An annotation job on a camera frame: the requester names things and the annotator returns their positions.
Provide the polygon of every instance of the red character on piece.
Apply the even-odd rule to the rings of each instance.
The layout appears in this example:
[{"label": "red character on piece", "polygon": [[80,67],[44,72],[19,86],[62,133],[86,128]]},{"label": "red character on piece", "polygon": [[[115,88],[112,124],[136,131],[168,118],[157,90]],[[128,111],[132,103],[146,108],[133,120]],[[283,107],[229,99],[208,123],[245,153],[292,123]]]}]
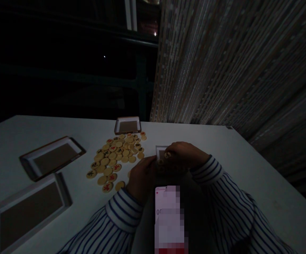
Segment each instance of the red character on piece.
[{"label": "red character on piece", "polygon": [[107,191],[108,191],[108,190],[110,189],[110,187],[109,187],[109,186],[110,186],[110,184],[109,184],[109,183],[108,183],[108,184],[106,184],[106,186],[104,187],[104,190],[107,190]]}]

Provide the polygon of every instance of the shirt cuff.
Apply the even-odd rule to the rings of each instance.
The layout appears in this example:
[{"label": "shirt cuff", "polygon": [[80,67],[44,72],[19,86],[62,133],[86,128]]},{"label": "shirt cuff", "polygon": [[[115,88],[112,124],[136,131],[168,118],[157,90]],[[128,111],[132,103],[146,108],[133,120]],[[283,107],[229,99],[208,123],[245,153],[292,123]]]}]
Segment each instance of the shirt cuff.
[{"label": "shirt cuff", "polygon": [[219,180],[224,174],[220,163],[211,156],[201,167],[190,169],[193,180],[199,185],[210,185]]},{"label": "shirt cuff", "polygon": [[140,223],[143,210],[126,190],[121,188],[105,205],[108,217],[121,230],[134,233]]}]

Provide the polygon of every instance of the person's right hand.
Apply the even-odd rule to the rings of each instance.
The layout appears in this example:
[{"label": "person's right hand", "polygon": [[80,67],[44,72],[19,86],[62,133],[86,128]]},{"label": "person's right hand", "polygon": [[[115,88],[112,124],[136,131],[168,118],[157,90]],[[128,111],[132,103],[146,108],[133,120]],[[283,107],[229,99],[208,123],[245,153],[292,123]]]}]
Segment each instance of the person's right hand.
[{"label": "person's right hand", "polygon": [[168,159],[169,162],[187,168],[201,166],[210,158],[210,155],[187,142],[174,142],[166,148],[165,152],[170,152],[172,155]]}]

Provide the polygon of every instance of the pixelated phone screen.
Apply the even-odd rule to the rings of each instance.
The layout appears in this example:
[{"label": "pixelated phone screen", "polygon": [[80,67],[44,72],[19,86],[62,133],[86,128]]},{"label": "pixelated phone screen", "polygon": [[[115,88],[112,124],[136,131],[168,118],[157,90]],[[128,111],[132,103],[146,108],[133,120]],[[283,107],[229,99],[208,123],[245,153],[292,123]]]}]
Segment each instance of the pixelated phone screen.
[{"label": "pixelated phone screen", "polygon": [[155,253],[188,253],[184,214],[180,209],[180,187],[155,188]]}]

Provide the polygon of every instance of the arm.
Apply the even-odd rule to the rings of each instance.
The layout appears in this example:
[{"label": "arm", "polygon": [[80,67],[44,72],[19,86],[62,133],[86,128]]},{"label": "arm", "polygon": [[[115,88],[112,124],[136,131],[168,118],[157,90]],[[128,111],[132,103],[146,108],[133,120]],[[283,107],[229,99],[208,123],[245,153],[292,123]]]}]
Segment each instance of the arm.
[{"label": "arm", "polygon": [[173,143],[167,150],[192,167],[193,180],[208,202],[220,253],[296,253],[276,235],[251,195],[239,189],[213,156],[185,142]]},{"label": "arm", "polygon": [[131,170],[126,189],[119,190],[58,253],[129,253],[142,204],[154,185],[154,160],[155,156],[141,160]]}]

